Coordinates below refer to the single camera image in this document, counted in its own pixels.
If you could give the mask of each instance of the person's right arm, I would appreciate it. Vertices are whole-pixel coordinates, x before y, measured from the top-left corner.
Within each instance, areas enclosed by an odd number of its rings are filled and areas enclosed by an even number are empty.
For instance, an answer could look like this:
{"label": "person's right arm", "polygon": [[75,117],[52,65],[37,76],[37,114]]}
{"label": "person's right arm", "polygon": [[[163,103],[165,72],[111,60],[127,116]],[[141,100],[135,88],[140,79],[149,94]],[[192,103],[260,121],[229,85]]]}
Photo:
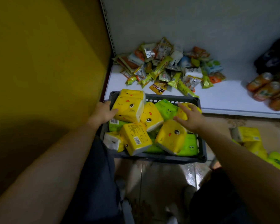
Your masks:
{"label": "person's right arm", "polygon": [[260,223],[280,223],[280,170],[218,132],[196,106],[179,105],[188,120],[174,117],[200,135],[215,153],[250,214]]}

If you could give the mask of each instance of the hand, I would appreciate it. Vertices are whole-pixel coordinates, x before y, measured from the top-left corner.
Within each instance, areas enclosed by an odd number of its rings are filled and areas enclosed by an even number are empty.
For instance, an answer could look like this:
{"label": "hand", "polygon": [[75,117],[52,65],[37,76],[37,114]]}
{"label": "hand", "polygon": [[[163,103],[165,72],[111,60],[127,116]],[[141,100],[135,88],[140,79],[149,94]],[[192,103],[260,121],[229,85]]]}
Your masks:
{"label": "hand", "polygon": [[188,120],[183,120],[177,116],[174,116],[174,120],[179,122],[183,125],[187,130],[193,133],[199,133],[199,131],[205,125],[205,118],[201,113],[198,111],[197,107],[193,104],[189,104],[188,109],[186,106],[178,104],[178,106],[187,114]]}
{"label": "hand", "polygon": [[89,117],[88,123],[99,127],[101,124],[111,120],[118,112],[118,109],[110,111],[110,103],[110,101],[106,101],[105,103],[98,102],[92,115]]}

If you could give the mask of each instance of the yellow wall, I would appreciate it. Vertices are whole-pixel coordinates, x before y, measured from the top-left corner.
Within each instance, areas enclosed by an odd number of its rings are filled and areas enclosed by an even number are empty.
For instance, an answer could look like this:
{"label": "yellow wall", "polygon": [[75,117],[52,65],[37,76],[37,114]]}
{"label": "yellow wall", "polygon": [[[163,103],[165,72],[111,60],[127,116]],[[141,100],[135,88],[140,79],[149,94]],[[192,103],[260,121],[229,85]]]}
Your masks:
{"label": "yellow wall", "polygon": [[0,0],[0,194],[98,101],[111,47],[99,0]]}

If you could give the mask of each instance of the person's left arm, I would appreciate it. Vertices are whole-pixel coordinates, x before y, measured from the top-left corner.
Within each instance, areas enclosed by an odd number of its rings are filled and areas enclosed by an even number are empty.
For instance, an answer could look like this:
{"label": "person's left arm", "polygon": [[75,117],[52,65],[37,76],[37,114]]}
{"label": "person's left arm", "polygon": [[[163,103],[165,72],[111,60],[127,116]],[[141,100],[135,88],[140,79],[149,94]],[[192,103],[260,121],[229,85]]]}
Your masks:
{"label": "person's left arm", "polygon": [[61,222],[97,129],[118,111],[109,106],[110,102],[99,102],[86,124],[65,135],[19,175],[0,197],[0,224]]}

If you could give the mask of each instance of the perforated metal strip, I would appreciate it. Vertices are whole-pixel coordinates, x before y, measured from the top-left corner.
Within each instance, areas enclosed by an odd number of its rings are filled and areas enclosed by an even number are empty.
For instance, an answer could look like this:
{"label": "perforated metal strip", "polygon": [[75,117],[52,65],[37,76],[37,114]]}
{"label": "perforated metal strip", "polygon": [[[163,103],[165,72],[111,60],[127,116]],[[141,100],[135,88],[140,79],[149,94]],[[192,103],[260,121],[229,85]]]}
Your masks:
{"label": "perforated metal strip", "polygon": [[114,43],[113,43],[113,38],[112,38],[111,29],[110,29],[110,25],[109,25],[109,21],[108,21],[107,11],[105,9],[104,0],[100,0],[100,1],[101,1],[101,6],[102,6],[102,10],[103,10],[103,14],[104,14],[104,18],[105,18],[105,22],[106,22],[106,26],[107,26],[108,35],[109,35],[109,39],[110,39],[110,42],[111,42],[113,54],[114,54],[114,56],[116,56],[115,46],[114,46]]}

